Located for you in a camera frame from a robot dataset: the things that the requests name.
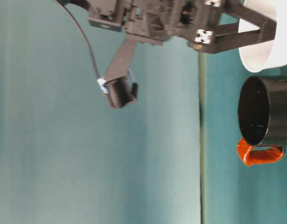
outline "teal wall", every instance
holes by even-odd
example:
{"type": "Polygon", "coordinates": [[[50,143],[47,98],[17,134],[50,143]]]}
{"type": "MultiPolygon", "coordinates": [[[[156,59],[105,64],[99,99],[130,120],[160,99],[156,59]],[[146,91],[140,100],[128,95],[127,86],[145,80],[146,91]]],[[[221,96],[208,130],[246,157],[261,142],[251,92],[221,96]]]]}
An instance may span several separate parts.
{"type": "MultiPolygon", "coordinates": [[[[287,224],[287,153],[279,163],[252,167],[237,155],[238,96],[254,74],[238,50],[203,55],[203,67],[203,223],[287,224]]],[[[257,75],[287,76],[287,67],[257,75]]]]}
{"type": "MultiPolygon", "coordinates": [[[[104,72],[124,35],[69,8],[104,72]]],[[[53,1],[0,0],[0,224],[200,223],[197,65],[140,44],[139,100],[112,111],[53,1]]]]}

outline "black mug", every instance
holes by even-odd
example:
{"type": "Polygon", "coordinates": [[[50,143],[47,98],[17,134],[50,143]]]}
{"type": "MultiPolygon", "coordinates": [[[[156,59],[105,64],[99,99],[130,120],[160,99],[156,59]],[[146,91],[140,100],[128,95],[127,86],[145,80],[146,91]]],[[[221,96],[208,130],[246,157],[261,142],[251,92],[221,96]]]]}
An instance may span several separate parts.
{"type": "MultiPolygon", "coordinates": [[[[252,148],[250,151],[254,146],[272,146],[272,152],[277,153],[275,161],[282,159],[287,146],[287,77],[249,77],[239,96],[238,122],[243,136],[238,145],[241,159],[247,155],[247,148],[242,150],[244,144],[252,148]]],[[[263,150],[262,154],[271,152],[263,150]]]]}

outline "orange handle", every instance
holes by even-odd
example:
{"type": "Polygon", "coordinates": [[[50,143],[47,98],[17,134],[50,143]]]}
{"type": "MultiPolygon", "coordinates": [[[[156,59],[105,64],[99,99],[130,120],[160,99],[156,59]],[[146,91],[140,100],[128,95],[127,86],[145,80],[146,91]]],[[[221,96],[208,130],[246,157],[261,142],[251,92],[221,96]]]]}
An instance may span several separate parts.
{"type": "Polygon", "coordinates": [[[278,162],[285,154],[285,147],[272,146],[260,151],[253,151],[253,149],[254,146],[250,146],[245,139],[241,139],[238,144],[238,155],[247,166],[278,162]]]}

